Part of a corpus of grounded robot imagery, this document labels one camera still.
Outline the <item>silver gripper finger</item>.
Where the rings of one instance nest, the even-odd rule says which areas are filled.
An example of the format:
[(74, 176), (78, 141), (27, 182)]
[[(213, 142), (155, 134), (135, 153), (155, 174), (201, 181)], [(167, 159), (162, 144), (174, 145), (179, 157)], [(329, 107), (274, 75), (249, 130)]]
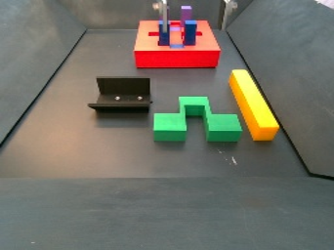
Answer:
[(225, 3), (225, 10), (222, 19), (222, 29), (226, 29), (229, 17), (231, 16), (233, 12), (238, 9), (238, 2), (237, 0), (223, 0), (223, 3)]
[(167, 0), (157, 0), (153, 9), (159, 12), (163, 21), (163, 32), (169, 29), (169, 2)]

